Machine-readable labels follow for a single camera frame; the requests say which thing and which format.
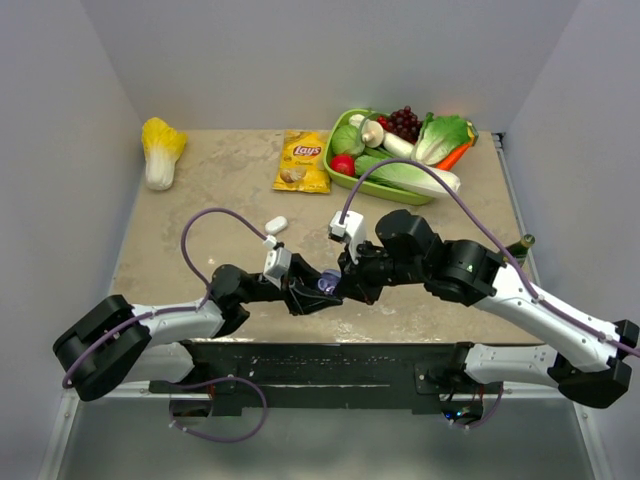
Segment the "blue-grey earbud charging case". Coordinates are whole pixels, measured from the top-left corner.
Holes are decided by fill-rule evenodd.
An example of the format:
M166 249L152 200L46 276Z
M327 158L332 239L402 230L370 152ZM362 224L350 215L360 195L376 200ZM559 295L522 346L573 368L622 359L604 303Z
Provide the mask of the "blue-grey earbud charging case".
M333 295L341 279L341 272L335 269L324 270L317 281L317 288L325 295Z

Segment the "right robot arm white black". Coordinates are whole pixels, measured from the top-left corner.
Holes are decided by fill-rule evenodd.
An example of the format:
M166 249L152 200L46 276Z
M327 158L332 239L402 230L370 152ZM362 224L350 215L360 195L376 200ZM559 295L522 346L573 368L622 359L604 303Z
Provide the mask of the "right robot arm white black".
M471 240L444 241L406 210L382 217L374 245L362 215L336 212L331 239L344 244L334 293L368 305L383 288L420 284L435 297L496 315L538 339L533 346L460 344L442 381L459 393L477 384L516 382L557 389L591 408L615 403L630 386L624 359L639 328L588 315L528 283L501 254Z

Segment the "white earbud charging case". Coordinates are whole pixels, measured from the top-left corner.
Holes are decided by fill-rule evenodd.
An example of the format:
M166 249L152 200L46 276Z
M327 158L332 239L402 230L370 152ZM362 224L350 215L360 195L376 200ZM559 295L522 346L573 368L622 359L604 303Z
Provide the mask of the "white earbud charging case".
M289 222L284 216L276 216L267 221L264 225L265 232L268 235L276 236L280 232L284 231L289 225Z

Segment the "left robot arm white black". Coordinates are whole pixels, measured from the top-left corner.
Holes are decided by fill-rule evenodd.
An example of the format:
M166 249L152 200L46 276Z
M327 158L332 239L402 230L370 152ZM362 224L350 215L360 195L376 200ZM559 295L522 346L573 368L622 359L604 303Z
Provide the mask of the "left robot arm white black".
M83 401L138 380L196 392L206 383L207 368L191 358L184 341L234 333L248 319L249 303L282 302L294 316L339 306L334 290L340 278L337 270L319 272L300 255L278 251L268 254L261 273L218 267L205 296L192 302L146 306L108 296L54 342L63 386Z

